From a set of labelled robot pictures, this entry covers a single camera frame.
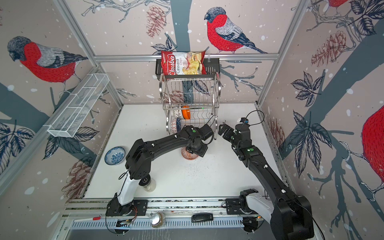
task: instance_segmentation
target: black basket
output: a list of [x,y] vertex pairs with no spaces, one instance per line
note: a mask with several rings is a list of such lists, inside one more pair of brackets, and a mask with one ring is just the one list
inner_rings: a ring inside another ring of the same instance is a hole
[[[211,58],[208,62],[208,59],[204,58],[203,65],[205,67],[205,71],[207,72],[207,75],[213,75],[216,72],[220,73],[220,62],[218,58]],[[156,69],[155,74],[157,76],[157,79],[160,80],[160,75],[163,73],[163,69],[161,68],[161,59],[156,59]],[[199,74],[196,75],[165,75],[166,78],[196,78],[196,77],[203,77],[202,75],[205,74]]]

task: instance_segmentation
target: white table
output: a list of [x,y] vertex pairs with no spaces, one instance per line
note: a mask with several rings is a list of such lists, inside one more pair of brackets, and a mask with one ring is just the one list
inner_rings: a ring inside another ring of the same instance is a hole
[[[240,117],[253,110],[255,106],[250,103],[220,104],[218,123],[225,121],[234,128]],[[256,112],[248,119],[250,124],[260,122]],[[126,171],[126,161],[107,165],[104,156],[109,149],[121,146],[128,153],[137,139],[145,142],[165,137],[165,124],[161,105],[124,105],[85,198],[112,198],[121,189],[125,178],[118,180],[118,177]],[[252,143],[263,152],[270,167],[281,178],[261,124],[250,130]],[[180,149],[158,157],[151,163],[150,175],[156,181],[156,189],[148,193],[139,186],[135,197],[234,197],[249,188],[263,190],[257,177],[237,159],[230,143],[221,136],[208,145],[204,158],[186,160]]]

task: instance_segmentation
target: chip bag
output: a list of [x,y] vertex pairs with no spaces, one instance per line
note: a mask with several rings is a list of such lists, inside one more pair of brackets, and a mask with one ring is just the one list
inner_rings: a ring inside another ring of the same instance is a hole
[[161,52],[161,67],[164,75],[207,74],[203,65],[205,51],[193,52]]

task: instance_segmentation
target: wallpaper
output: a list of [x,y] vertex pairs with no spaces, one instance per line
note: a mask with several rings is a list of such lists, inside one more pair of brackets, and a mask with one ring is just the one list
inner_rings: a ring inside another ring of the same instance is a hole
[[[221,102],[256,101],[273,61],[221,61]],[[155,62],[102,63],[125,104],[160,103]]]
[[326,239],[384,234],[383,1],[312,1],[262,105]]
[[297,0],[68,0],[97,55],[177,51],[276,53]]
[[[91,64],[52,1],[0,3],[0,177]],[[0,198],[0,239],[48,239],[118,112],[108,91],[73,138],[49,137]]]

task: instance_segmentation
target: bird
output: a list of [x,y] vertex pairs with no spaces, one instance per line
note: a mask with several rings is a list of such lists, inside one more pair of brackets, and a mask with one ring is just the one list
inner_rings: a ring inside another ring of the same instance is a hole
[[374,190],[364,182],[360,182],[368,191],[372,193],[372,198],[368,199],[375,202],[375,194],[384,189],[384,106],[371,115],[364,123],[362,132],[363,154],[351,152],[347,146],[348,154],[356,155],[366,160],[373,171],[380,177],[381,184]]
[[240,27],[236,26],[227,16],[224,8],[213,7],[207,11],[204,17],[207,20],[208,39],[218,52],[231,51],[235,53],[241,48],[250,48],[259,53],[266,53],[255,46],[243,33]]
[[65,89],[65,81],[75,74],[77,65],[87,57],[63,51],[60,48],[46,47],[32,42],[29,38],[17,36],[7,45],[9,56],[13,61],[20,60],[36,77],[51,83],[63,83],[64,90],[59,93],[70,93]]
[[328,4],[328,7],[327,7],[327,10],[325,10],[323,15],[324,16],[327,15],[327,11],[328,11],[329,7],[334,7],[334,8],[336,8],[336,14],[333,17],[335,17],[336,15],[340,15],[341,14],[341,12],[337,11],[337,8],[339,6],[341,6],[342,4],[346,3],[347,0],[325,0],[325,2]]

